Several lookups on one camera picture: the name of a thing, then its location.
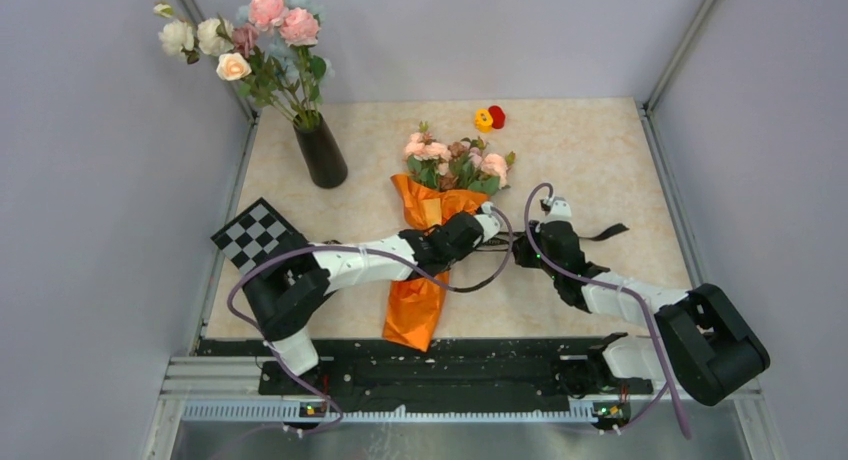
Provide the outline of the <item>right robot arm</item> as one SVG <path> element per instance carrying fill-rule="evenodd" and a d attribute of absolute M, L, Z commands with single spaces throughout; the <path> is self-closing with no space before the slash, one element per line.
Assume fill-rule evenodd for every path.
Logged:
<path fill-rule="evenodd" d="M 678 385 L 714 406 L 766 371 L 768 350 L 725 292 L 710 283 L 664 288 L 588 261 L 580 238 L 564 221 L 533 221 L 514 237 L 517 265 L 548 274 L 559 297 L 589 314 L 646 326 L 652 318 Z"/>

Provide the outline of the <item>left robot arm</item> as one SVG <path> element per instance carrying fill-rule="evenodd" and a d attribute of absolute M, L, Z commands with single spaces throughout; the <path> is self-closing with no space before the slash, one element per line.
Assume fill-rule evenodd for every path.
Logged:
<path fill-rule="evenodd" d="M 283 247 L 243 277 L 257 329 L 284 365 L 283 381 L 297 393 L 319 384 L 319 355 L 309 335 L 311 316 L 341 289 L 377 281 L 436 277 L 493 238 L 501 222 L 492 213 L 462 211 L 428 230 L 402 230 L 357 245 L 318 245 L 301 239 Z"/>

